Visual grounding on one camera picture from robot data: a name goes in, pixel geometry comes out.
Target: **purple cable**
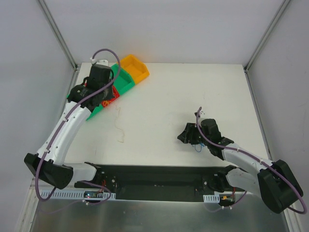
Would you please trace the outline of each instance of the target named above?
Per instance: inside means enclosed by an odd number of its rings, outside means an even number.
[[[108,48],[103,48],[103,49],[100,49],[98,50],[97,52],[94,53],[94,55],[92,56],[92,59],[95,58],[95,56],[99,53],[99,52],[102,52],[102,51],[108,51],[110,53],[112,53],[115,58],[117,59],[117,62],[118,62],[118,71],[115,75],[115,77],[107,84],[105,85],[104,87],[100,88],[99,90],[95,91],[94,93],[90,94],[89,96],[85,97],[84,99],[82,99],[81,101],[79,101],[78,103],[76,103],[72,109],[68,112],[67,116],[65,116],[65,119],[68,120],[69,116],[73,113],[73,111],[80,105],[82,104],[84,101],[88,100],[89,98],[92,98],[93,96],[97,95],[98,93],[102,92],[103,90],[105,90],[106,88],[108,88],[109,86],[111,86],[114,81],[117,79],[117,77],[119,76],[119,73],[121,71],[121,67],[120,67],[120,59],[119,57],[116,55],[116,53],[114,53],[112,50],[108,49]],[[54,140],[56,139],[57,135],[59,134],[61,128],[63,127],[63,125],[66,123],[67,121],[62,121],[59,125],[59,127],[57,128],[57,130],[55,131],[53,137],[51,138],[51,140],[49,141],[49,144],[47,145],[46,147],[46,150],[49,150],[50,147],[52,146]],[[39,191],[39,175],[40,175],[40,170],[41,170],[41,167],[42,167],[42,164],[43,164],[43,161],[45,159],[45,157],[47,156],[47,152],[44,152],[43,155],[42,155],[42,158],[38,164],[38,168],[37,168],[37,171],[35,173],[35,192],[37,194],[37,197],[40,201],[42,202],[45,202],[47,200],[49,200],[51,198],[51,196],[53,195],[54,191],[56,190],[56,187],[54,187],[54,189],[52,190],[52,192],[49,194],[48,197],[46,197],[45,199],[42,198],[42,196],[40,195],[40,191]]]
[[[84,184],[88,184],[88,185],[90,185],[90,186],[94,186],[94,187],[98,187],[98,188],[100,188],[100,189],[104,189],[104,190],[106,190],[106,191],[109,193],[109,195],[108,195],[108,197],[107,197],[106,199],[104,199],[104,200],[102,200],[102,201],[100,201],[100,202],[97,202],[97,203],[88,202],[89,205],[98,205],[98,204],[102,204],[102,203],[106,202],[109,198],[111,198],[111,196],[112,196],[111,191],[110,191],[108,188],[104,187],[104,186],[96,185],[96,184],[90,183],[90,182],[88,182],[88,181],[81,181],[81,182],[83,182]],[[55,210],[55,211],[52,211],[52,212],[46,212],[46,211],[43,211],[43,210],[41,210],[41,209],[39,208],[39,212],[42,212],[42,213],[44,213],[44,214],[49,214],[49,215],[50,215],[50,214],[55,214],[55,213],[58,213],[58,212],[60,212],[60,211],[62,211],[62,210],[64,210],[64,209],[68,208],[69,206],[71,206],[71,205],[73,205],[73,204],[75,204],[75,203],[78,203],[78,202],[83,202],[83,200],[76,200],[76,201],[73,201],[73,202],[71,202],[70,204],[67,204],[66,206],[64,206],[64,207],[62,207],[62,208],[60,208],[60,209],[57,209],[57,210]]]
[[[233,150],[233,151],[237,151],[237,152],[241,152],[249,157],[251,157],[252,159],[254,159],[255,161],[260,162],[260,159],[255,157],[254,155],[250,154],[247,151],[241,150],[241,149],[237,149],[234,147],[228,147],[228,146],[222,146],[222,145],[218,145],[213,143],[212,141],[210,141],[202,132],[199,124],[198,124],[198,119],[199,119],[199,113],[202,110],[202,107],[200,107],[197,111],[197,129],[199,131],[199,133],[202,135],[202,137],[211,145],[214,145],[216,147],[219,148],[223,148],[223,149],[229,149],[229,150]],[[302,204],[304,210],[303,211],[298,211],[296,209],[291,208],[290,206],[288,207],[288,209],[298,213],[298,214],[306,214],[307,213],[307,206],[304,202],[304,200],[302,199],[302,197],[300,196],[299,192],[297,191],[297,189],[290,183],[290,181],[288,181],[283,175],[281,175],[280,173],[278,173],[275,169],[273,169],[272,167],[270,167],[267,163],[265,163],[264,161],[261,161],[261,164],[264,165],[265,167],[267,167],[268,169],[270,169],[274,174],[276,174],[280,179],[282,179],[292,190],[293,192],[296,194],[297,198],[299,199],[300,203]]]
[[[236,204],[238,204],[243,198],[244,198],[244,196],[246,196],[246,194],[247,194],[247,191],[245,191],[244,193],[243,193],[243,195],[234,203],[234,204],[232,204],[231,205],[231,207],[234,207]],[[218,211],[220,211],[221,209],[228,209],[228,208],[230,208],[229,206],[226,206],[226,207],[224,207],[224,208],[218,208],[218,209],[215,209],[215,210],[210,210],[210,209],[208,209],[208,208],[206,208],[205,207],[205,209],[208,211],[208,212],[210,212],[210,213],[216,213],[216,212],[218,212]]]

